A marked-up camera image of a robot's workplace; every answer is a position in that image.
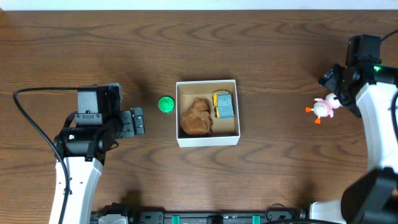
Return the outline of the white cardboard box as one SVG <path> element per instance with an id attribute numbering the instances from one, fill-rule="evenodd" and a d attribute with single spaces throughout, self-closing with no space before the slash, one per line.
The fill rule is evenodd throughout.
<path id="1" fill-rule="evenodd" d="M 232 119 L 215 117 L 213 93 L 220 90 L 228 90 L 232 94 L 234 108 Z M 180 121 L 184 112 L 197 98 L 205 100 L 210 107 L 210 118 L 213 120 L 210 135 L 191 136 L 187 135 L 181 128 Z M 238 143 L 241 133 L 235 80 L 178 82 L 176 83 L 175 105 L 177 142 L 180 147 L 232 146 Z"/>

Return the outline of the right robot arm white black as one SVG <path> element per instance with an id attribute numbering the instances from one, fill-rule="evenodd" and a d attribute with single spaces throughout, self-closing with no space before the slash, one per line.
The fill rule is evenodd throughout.
<path id="1" fill-rule="evenodd" d="M 368 149 L 368 172 L 339 200 L 314 202 L 312 223 L 397 223 L 397 68 L 362 63 L 335 64 L 319 80 L 340 103 L 361 117 Z"/>

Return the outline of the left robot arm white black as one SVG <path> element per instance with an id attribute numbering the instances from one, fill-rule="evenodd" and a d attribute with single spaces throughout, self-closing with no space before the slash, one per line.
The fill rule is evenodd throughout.
<path id="1" fill-rule="evenodd" d="M 140 107 L 121 111 L 101 126 L 72 128 L 74 119 L 100 118 L 100 114 L 71 113 L 58 136 L 55 146 L 62 156 L 56 162 L 56 188 L 50 223 L 88 223 L 96 186 L 102 174 L 106 152 L 118 145 L 118 139 L 145 133 Z"/>

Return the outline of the grey yellow toy truck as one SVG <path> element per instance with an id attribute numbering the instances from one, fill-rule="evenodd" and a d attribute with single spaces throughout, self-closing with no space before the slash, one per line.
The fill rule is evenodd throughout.
<path id="1" fill-rule="evenodd" d="M 233 97 L 228 90 L 213 93 L 215 117 L 218 119 L 232 119 L 234 117 Z"/>

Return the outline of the brown plush bear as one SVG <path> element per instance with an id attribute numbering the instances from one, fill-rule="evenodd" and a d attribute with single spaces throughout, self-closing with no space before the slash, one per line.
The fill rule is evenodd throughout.
<path id="1" fill-rule="evenodd" d="M 180 125 L 187 135 L 210 135 L 213 120 L 210 118 L 208 103 L 203 99 L 195 99 L 191 106 L 184 112 Z"/>

